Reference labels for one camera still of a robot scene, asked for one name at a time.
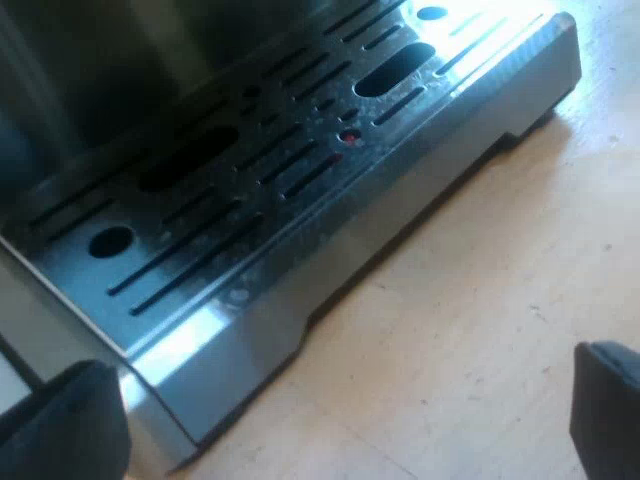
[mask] stainless steel drip tray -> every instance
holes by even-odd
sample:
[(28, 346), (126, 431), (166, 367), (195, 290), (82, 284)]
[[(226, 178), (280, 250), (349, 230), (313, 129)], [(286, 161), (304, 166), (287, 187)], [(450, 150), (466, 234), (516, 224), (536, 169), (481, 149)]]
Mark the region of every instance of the stainless steel drip tray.
[(51, 179), (2, 231), (195, 444), (324, 300), (580, 77), (567, 14), (344, 4)]

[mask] wooden countertop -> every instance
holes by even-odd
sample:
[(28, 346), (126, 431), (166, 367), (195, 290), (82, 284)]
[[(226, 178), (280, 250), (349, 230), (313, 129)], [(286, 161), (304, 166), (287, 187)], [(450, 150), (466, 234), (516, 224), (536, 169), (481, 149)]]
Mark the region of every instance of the wooden countertop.
[(176, 479), (584, 479), (573, 348), (640, 349), (640, 3), (559, 1), (584, 78)]

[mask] black object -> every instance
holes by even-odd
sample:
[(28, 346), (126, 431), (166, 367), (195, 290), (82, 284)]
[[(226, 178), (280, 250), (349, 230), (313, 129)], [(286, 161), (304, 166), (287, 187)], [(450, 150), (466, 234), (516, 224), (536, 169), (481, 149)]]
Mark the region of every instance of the black object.
[(576, 347), (571, 436), (591, 480), (640, 478), (640, 354), (614, 342)]
[(121, 480), (131, 439), (114, 368), (76, 363), (0, 416), (0, 478)]

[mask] slot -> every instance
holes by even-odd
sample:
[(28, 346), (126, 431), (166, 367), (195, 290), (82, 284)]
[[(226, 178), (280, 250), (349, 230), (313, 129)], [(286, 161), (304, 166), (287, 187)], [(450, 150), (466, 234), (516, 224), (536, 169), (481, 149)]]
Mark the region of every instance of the slot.
[(341, 122), (348, 122), (349, 120), (355, 118), (355, 116), (358, 115), (359, 111), (360, 110), (358, 110), (357, 108), (352, 108), (351, 110), (347, 110), (346, 112), (344, 112), (338, 118), (340, 118)]
[(109, 208), (113, 204), (114, 204), (113, 199), (108, 199), (102, 203), (99, 203), (95, 207), (90, 208), (89, 210), (87, 210), (86, 212), (84, 212), (83, 214), (79, 215), (74, 220), (66, 224), (64, 227), (60, 228), (55, 233), (49, 235), (47, 237), (47, 242), (52, 243), (52, 242), (55, 242), (56, 240), (59, 240), (60, 238), (70, 233), (72, 230), (75, 230), (76, 228), (78, 228), (80, 225), (85, 223), (90, 218), (95, 217), (99, 213), (104, 212), (107, 208)]
[(435, 53), (435, 48), (426, 43), (407, 45), (360, 80), (354, 90), (361, 97), (384, 95), (420, 68)]
[(180, 240), (171, 244), (170, 246), (162, 250), (159, 254), (157, 254), (155, 257), (153, 257), (151, 260), (149, 260), (147, 263), (142, 265), (140, 268), (138, 268), (131, 274), (127, 275), (126, 278), (122, 279), (118, 283), (107, 288), (107, 294), (109, 294), (110, 296), (118, 295), (125, 288), (129, 287), (135, 281), (140, 279), (143, 275), (153, 270), (155, 267), (160, 265), (162, 262), (167, 260), (172, 255), (176, 254), (178, 251), (180, 251), (182, 248), (188, 245), (191, 241), (193, 241), (196, 237), (201, 235), (203, 232), (205, 232), (209, 228), (213, 227), (215, 224), (221, 221), (224, 217), (229, 215), (232, 211), (239, 208), (241, 204), (242, 202), (240, 200), (234, 200), (228, 203), (227, 205), (225, 205), (223, 208), (218, 210), (214, 215), (212, 215), (207, 220), (200, 223), (196, 228), (194, 228), (189, 233), (184, 235)]
[(31, 228), (39, 227), (43, 223), (47, 222), (51, 217), (53, 217), (54, 215), (60, 213), (62, 210), (67, 208), (72, 203), (80, 200), (82, 197), (86, 196), (88, 193), (92, 192), (93, 190), (98, 188), (103, 183), (108, 182), (109, 180), (111, 180), (112, 178), (118, 176), (119, 174), (121, 174), (125, 170), (128, 170), (129, 168), (131, 168), (134, 165), (136, 165), (137, 163), (139, 163), (144, 158), (146, 158), (150, 153), (151, 153), (150, 149), (148, 149), (148, 148), (142, 149), (137, 155), (133, 156), (130, 161), (128, 161), (126, 163), (123, 163), (119, 167), (117, 167), (117, 168), (115, 168), (113, 170), (110, 170), (109, 172), (105, 173), (104, 175), (101, 175), (100, 177), (95, 179), (93, 182), (90, 182), (87, 185), (85, 185), (84, 187), (76, 190), (74, 193), (72, 193), (71, 195), (66, 197), (61, 202), (55, 204), (52, 207), (47, 208), (44, 212), (42, 212), (40, 215), (38, 215), (37, 217), (35, 217), (34, 219), (32, 219), (29, 222), (29, 227), (31, 227)]
[(358, 8), (356, 8), (355, 10), (352, 10), (350, 13), (346, 14), (344, 17), (342, 17), (340, 20), (338, 20), (337, 22), (335, 22), (333, 25), (331, 25), (329, 28), (327, 28), (324, 32), (322, 32), (324, 35), (330, 35), (333, 32), (335, 32), (337, 29), (339, 29), (340, 27), (342, 27), (343, 25), (346, 25), (347, 23), (349, 23), (351, 20), (353, 20), (354, 18), (356, 18), (358, 15), (360, 15), (362, 12), (364, 12), (365, 10), (367, 10), (369, 7), (371, 7), (374, 3), (376, 3), (378, 0), (369, 0), (368, 2), (363, 3), (362, 5), (360, 5)]
[(379, 127), (380, 125), (383, 125), (384, 123), (389, 121), (389, 119), (391, 119), (391, 117), (393, 117), (396, 113), (398, 113), (400, 110), (402, 110), (409, 102), (411, 102), (414, 98), (416, 98), (418, 95), (420, 95), (422, 92), (424, 92), (424, 87), (418, 87), (418, 88), (413, 89), (411, 92), (409, 92), (407, 95), (405, 95), (402, 100), (400, 100), (398, 103), (396, 103), (394, 106), (392, 106), (389, 110), (387, 110), (382, 115), (380, 115), (378, 118), (376, 118), (373, 121), (373, 124), (376, 127)]
[(285, 140), (293, 137), (300, 130), (302, 130), (302, 124), (301, 123), (294, 123), (291, 127), (289, 127), (289, 129), (285, 130), (280, 135), (278, 135), (276, 138), (274, 138), (271, 142), (269, 142), (264, 147), (262, 147), (258, 151), (258, 153), (252, 155), (251, 157), (246, 159), (244, 162), (236, 165), (236, 170), (238, 170), (238, 171), (246, 170), (251, 165), (253, 165), (258, 160), (260, 160), (262, 157), (265, 157), (265, 156), (269, 155), (276, 148), (278, 148), (278, 145), (280, 145)]
[(318, 90), (320, 87), (322, 87), (325, 83), (328, 83), (329, 81), (333, 80), (334, 78), (336, 78), (338, 75), (340, 75), (344, 70), (346, 70), (349, 66), (351, 65), (351, 62), (349, 61), (345, 61), (342, 62), (340, 65), (338, 65), (337, 67), (335, 67), (333, 70), (331, 70), (329, 73), (325, 74), (324, 76), (322, 76), (319, 80), (317, 80), (316, 82), (314, 82), (313, 84), (311, 84), (309, 87), (307, 87), (305, 90), (303, 90), (302, 92), (300, 92), (298, 95), (296, 95), (295, 97), (293, 97), (293, 99), (296, 102), (301, 102), (302, 100), (304, 100), (305, 98), (307, 98), (309, 95), (311, 95), (312, 93), (314, 93), (316, 90)]
[(242, 225), (239, 229), (229, 235), (227, 238), (222, 240), (220, 243), (215, 245), (209, 251), (201, 255), (192, 261), (189, 265), (184, 267), (180, 273), (178, 273), (173, 279), (171, 279), (164, 286), (156, 290), (150, 296), (134, 305), (129, 309), (129, 313), (133, 316), (140, 315), (149, 307), (159, 302), (163, 297), (169, 294), (172, 290), (178, 288), (182, 285), (186, 280), (192, 277), (198, 270), (204, 268), (207, 264), (209, 264), (214, 258), (216, 258), (221, 253), (224, 253), (226, 250), (229, 250), (235, 244), (237, 244), (240, 240), (246, 237), (248, 234), (253, 232), (256, 228), (260, 226), (263, 222), (263, 216), (261, 214), (255, 215), (249, 221), (247, 221), (244, 225)]
[(456, 36), (457, 34), (459, 34), (462, 30), (464, 30), (465, 28), (467, 28), (469, 25), (471, 25), (473, 22), (475, 22), (476, 20), (478, 20), (482, 15), (484, 15), (483, 12), (478, 12), (475, 13), (473, 15), (471, 15), (469, 18), (467, 18), (464, 22), (462, 22), (460, 25), (458, 25), (456, 28), (454, 28), (453, 30), (451, 30), (451, 32), (449, 32), (449, 35), (451, 37)]
[(304, 67), (302, 67), (300, 70), (298, 70), (291, 76), (287, 77), (282, 82), (282, 85), (285, 87), (291, 86), (291, 84), (294, 83), (296, 80), (304, 77), (307, 73), (309, 73), (311, 70), (316, 68), (318, 65), (326, 62), (328, 58), (329, 58), (329, 54), (327, 52), (318, 55), (316, 58), (314, 58), (309, 63), (307, 63)]
[(303, 53), (305, 53), (309, 47), (300, 47), (297, 50), (285, 55), (276, 63), (274, 63), (271, 67), (265, 70), (262, 74), (262, 78), (269, 78), (274, 76), (279, 71), (283, 70), (289, 64), (293, 63), (298, 57), (300, 57)]
[(325, 160), (323, 160), (319, 165), (317, 165), (313, 170), (307, 173), (304, 177), (294, 183), (291, 187), (289, 187), (283, 194), (283, 198), (288, 200), (290, 198), (295, 197), (298, 193), (300, 193), (307, 185), (313, 182), (316, 178), (326, 172), (333, 165), (342, 160), (343, 155), (341, 153), (333, 153)]
[(498, 28), (500, 28), (506, 21), (507, 19), (503, 18), (498, 23), (496, 23), (493, 27), (491, 27), (489, 30), (487, 30), (482, 35), (480, 35), (480, 37), (478, 37), (473, 43), (467, 45), (467, 47), (464, 50), (462, 50), (455, 57), (453, 57), (451, 60), (445, 63), (442, 67), (440, 67), (436, 71), (436, 75), (441, 76), (447, 73), (449, 70), (451, 70), (456, 63), (460, 62), (464, 57), (467, 56), (467, 54), (471, 50), (476, 48), (480, 43), (484, 42), (493, 32), (495, 32)]
[(184, 145), (170, 157), (140, 175), (138, 187), (144, 192), (160, 192), (203, 167), (238, 140), (235, 127), (213, 127)]
[(189, 130), (192, 130), (196, 125), (208, 119), (211, 115), (216, 113), (218, 110), (221, 110), (222, 108), (226, 107), (228, 103), (229, 103), (228, 98), (223, 98), (222, 100), (219, 100), (218, 102), (211, 105), (211, 107), (207, 108), (200, 115), (197, 115), (196, 117), (192, 118), (188, 122), (178, 127), (176, 129), (176, 133), (178, 134), (178, 136), (184, 135)]
[(169, 215), (164, 217), (164, 219), (162, 220), (162, 223), (164, 225), (169, 225), (170, 223), (176, 221), (178, 218), (183, 217), (184, 215), (189, 213), (191, 210), (196, 208), (198, 205), (200, 205), (202, 202), (204, 202), (208, 198), (213, 197), (215, 193), (216, 193), (215, 188), (211, 186), (205, 188), (198, 195), (191, 198), (189, 201), (185, 202), (180, 207), (178, 207), (173, 212), (171, 212)]
[(345, 43), (349, 43), (350, 41), (352, 41), (354, 38), (362, 35), (365, 31), (367, 31), (369, 28), (371, 28), (373, 25), (375, 25), (376, 23), (378, 23), (380, 20), (382, 20), (384, 17), (386, 17), (387, 15), (389, 15), (391, 12), (393, 12), (396, 8), (398, 8), (400, 5), (402, 5), (405, 2), (405, 0), (398, 0), (395, 3), (392, 3), (391, 5), (389, 5), (387, 8), (385, 8), (384, 10), (382, 10), (380, 13), (378, 13), (375, 17), (371, 18), (370, 20), (366, 21), (365, 23), (363, 23), (362, 25), (360, 25), (358, 28), (356, 28), (354, 31), (352, 31), (350, 34), (342, 37), (342, 41)]
[(402, 28), (401, 25), (394, 25), (391, 28), (388, 28), (387, 30), (385, 30), (384, 32), (382, 32), (380, 35), (378, 35), (376, 38), (374, 38), (373, 40), (371, 40), (369, 43), (367, 43), (364, 47), (365, 50), (373, 50), (374, 48), (376, 48), (378, 45), (380, 45), (382, 42), (384, 42), (387, 38), (389, 38), (391, 35), (393, 35), (394, 33), (396, 33), (398, 30), (400, 30)]
[(319, 112), (322, 112), (322, 111), (326, 110), (327, 108), (329, 108), (334, 103), (336, 103), (335, 99), (328, 98), (324, 102), (316, 105), (316, 110), (319, 111)]
[(247, 105), (245, 108), (240, 110), (240, 116), (241, 117), (246, 117), (248, 115), (251, 115), (253, 112), (256, 111), (256, 108), (258, 108), (258, 104), (257, 103), (252, 103), (250, 105)]
[(275, 122), (278, 119), (279, 116), (280, 116), (279, 114), (274, 113), (272, 115), (269, 115), (268, 117), (264, 117), (262, 120), (260, 120), (260, 126), (261, 127), (268, 127), (273, 122)]
[(294, 163), (306, 157), (309, 153), (311, 153), (318, 146), (318, 142), (315, 140), (311, 140), (300, 150), (295, 152), (289, 158), (287, 158), (284, 162), (278, 165), (276, 168), (267, 173), (261, 180), (258, 181), (260, 185), (268, 185), (272, 181), (274, 181), (281, 173), (291, 167)]

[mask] stainless steel surface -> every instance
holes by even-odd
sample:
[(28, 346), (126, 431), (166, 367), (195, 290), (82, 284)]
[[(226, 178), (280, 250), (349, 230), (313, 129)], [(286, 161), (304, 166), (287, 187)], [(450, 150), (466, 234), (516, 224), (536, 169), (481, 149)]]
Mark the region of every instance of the stainless steel surface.
[(329, 5), (13, 209), (5, 247), (104, 342), (74, 333), (69, 355), (122, 368), (140, 438), (168, 463), (226, 428), (318, 306), (578, 81), (569, 15), (446, 6)]

